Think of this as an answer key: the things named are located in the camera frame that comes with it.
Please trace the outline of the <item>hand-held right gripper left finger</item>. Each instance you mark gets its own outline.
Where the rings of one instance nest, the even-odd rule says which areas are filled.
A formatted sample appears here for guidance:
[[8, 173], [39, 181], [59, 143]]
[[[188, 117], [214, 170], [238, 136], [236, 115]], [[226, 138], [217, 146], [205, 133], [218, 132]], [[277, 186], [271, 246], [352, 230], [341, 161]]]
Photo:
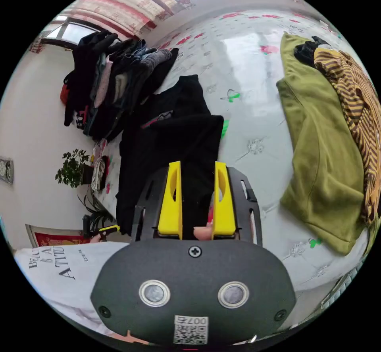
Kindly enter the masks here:
[[182, 185], [181, 162], [169, 163], [162, 208], [158, 221], [158, 233], [161, 236], [182, 237]]

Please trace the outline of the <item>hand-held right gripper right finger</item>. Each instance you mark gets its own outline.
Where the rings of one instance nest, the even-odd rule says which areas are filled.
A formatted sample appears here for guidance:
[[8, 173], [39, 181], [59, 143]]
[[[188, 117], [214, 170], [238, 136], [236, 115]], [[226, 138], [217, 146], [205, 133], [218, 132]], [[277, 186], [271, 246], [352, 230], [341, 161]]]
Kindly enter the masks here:
[[227, 166], [215, 162], [212, 236], [234, 236], [236, 231], [233, 197]]

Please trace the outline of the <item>person's right hand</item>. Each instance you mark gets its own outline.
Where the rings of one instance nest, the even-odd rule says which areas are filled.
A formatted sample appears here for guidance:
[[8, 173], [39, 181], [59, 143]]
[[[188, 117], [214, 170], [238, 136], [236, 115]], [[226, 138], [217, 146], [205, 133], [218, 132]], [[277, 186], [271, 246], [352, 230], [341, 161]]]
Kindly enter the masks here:
[[200, 241], [212, 240], [212, 223], [207, 223], [205, 226], [197, 226], [193, 228], [194, 237]]

